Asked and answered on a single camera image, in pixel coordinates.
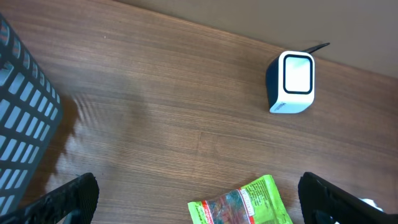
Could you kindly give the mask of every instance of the wooden surface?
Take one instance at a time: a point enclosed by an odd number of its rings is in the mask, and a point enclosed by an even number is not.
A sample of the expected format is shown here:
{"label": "wooden surface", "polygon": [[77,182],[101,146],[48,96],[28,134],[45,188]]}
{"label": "wooden surface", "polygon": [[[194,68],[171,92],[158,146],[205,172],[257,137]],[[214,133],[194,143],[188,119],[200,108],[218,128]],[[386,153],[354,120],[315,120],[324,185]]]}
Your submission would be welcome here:
{"label": "wooden surface", "polygon": [[278,47],[113,1],[0,8],[65,108],[22,203],[92,172],[93,223],[190,223],[187,202],[272,174],[302,223],[312,171],[398,212],[398,80],[317,59],[314,104],[270,114]]}

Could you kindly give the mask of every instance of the gray plastic basket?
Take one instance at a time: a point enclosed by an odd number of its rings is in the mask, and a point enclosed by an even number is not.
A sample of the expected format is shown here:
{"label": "gray plastic basket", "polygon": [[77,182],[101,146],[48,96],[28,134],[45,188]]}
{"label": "gray plastic basket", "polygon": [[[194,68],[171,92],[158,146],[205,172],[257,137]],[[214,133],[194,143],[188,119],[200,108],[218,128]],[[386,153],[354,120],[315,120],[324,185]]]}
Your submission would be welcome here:
{"label": "gray plastic basket", "polygon": [[0,215],[14,211],[62,118],[60,97],[0,14]]}

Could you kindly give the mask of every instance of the wall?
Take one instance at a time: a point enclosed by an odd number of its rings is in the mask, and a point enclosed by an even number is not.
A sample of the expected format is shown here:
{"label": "wall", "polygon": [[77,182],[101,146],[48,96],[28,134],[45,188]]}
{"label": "wall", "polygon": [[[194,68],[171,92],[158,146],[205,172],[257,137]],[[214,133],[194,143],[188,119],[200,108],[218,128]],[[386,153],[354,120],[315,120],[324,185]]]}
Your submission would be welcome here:
{"label": "wall", "polygon": [[292,50],[398,77],[396,0],[120,0]]}

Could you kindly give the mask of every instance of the black cable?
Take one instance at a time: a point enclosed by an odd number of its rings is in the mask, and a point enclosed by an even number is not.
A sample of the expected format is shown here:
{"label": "black cable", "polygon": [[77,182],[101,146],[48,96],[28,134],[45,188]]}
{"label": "black cable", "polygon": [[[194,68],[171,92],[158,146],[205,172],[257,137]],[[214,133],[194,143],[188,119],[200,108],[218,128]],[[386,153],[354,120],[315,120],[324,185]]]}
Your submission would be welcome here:
{"label": "black cable", "polygon": [[321,49],[322,47],[326,47],[327,45],[329,45],[330,43],[325,43],[325,44],[320,44],[314,47],[310,47],[309,49],[305,49],[302,50],[302,52],[308,53],[308,54],[312,54],[314,52],[316,52],[317,50]]}

